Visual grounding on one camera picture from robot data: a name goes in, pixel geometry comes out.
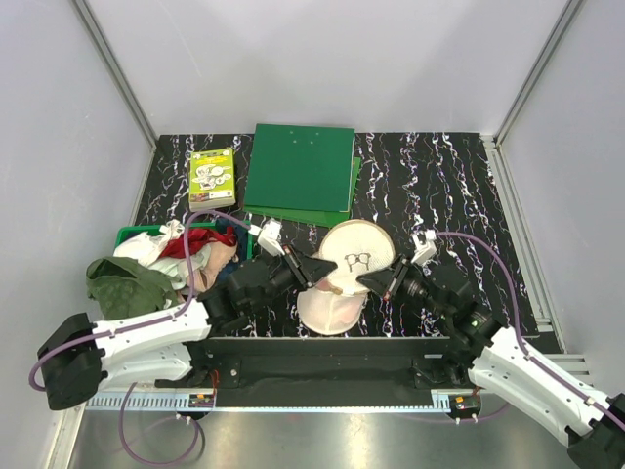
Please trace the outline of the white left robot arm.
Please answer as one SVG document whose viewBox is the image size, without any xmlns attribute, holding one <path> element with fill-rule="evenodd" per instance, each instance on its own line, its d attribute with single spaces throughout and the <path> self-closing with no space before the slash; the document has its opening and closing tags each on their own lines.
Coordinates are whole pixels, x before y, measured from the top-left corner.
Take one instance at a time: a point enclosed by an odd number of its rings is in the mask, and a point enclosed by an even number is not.
<svg viewBox="0 0 625 469">
<path fill-rule="evenodd" d="M 37 353 L 29 372 L 32 389 L 52 411 L 82 405 L 111 384 L 182 381 L 191 387 L 210 377 L 211 364 L 191 352 L 194 344 L 229 335 L 288 290 L 307 291 L 338 265 L 280 241 L 281 225 L 249 225 L 266 254 L 246 260 L 213 286 L 186 302 L 132 319 L 65 320 Z"/>
</svg>

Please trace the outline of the pink bra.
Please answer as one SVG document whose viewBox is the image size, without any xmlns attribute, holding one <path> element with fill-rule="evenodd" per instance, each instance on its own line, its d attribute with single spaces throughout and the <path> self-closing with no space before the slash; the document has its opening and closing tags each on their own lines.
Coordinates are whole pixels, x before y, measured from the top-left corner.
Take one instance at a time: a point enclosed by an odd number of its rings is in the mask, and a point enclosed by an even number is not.
<svg viewBox="0 0 625 469">
<path fill-rule="evenodd" d="M 209 290 L 218 274 L 236 257 L 237 245 L 226 245 L 221 242 L 205 244 L 196 254 L 190 257 L 191 269 L 187 271 L 186 284 L 193 286 L 195 292 Z"/>
</svg>

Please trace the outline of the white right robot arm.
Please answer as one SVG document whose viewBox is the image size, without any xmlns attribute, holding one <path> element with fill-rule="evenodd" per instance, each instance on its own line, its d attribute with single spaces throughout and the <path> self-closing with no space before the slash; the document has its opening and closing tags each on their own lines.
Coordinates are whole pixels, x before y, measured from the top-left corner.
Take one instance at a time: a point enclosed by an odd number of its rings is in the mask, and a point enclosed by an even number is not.
<svg viewBox="0 0 625 469">
<path fill-rule="evenodd" d="M 623 467 L 623 395 L 611 397 L 546 358 L 502 314 L 478 301 L 456 267 L 424 269 L 438 237 L 432 230 L 415 235 L 411 260 L 400 256 L 357 278 L 385 301 L 413 304 L 438 318 L 450 345 L 433 365 L 418 370 L 419 378 L 497 395 L 551 433 L 579 468 Z"/>
</svg>

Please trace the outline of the white mesh laundry bag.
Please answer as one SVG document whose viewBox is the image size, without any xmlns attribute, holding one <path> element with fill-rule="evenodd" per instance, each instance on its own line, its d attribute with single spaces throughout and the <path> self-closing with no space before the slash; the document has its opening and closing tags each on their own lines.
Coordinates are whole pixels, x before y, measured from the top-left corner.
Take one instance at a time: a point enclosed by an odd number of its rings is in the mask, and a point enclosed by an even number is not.
<svg viewBox="0 0 625 469">
<path fill-rule="evenodd" d="M 386 269 L 396 256 L 391 237 L 366 220 L 349 220 L 333 227 L 314 257 L 337 268 L 297 298 L 300 321 L 308 330 L 331 336 L 358 322 L 369 289 L 357 277 Z"/>
</svg>

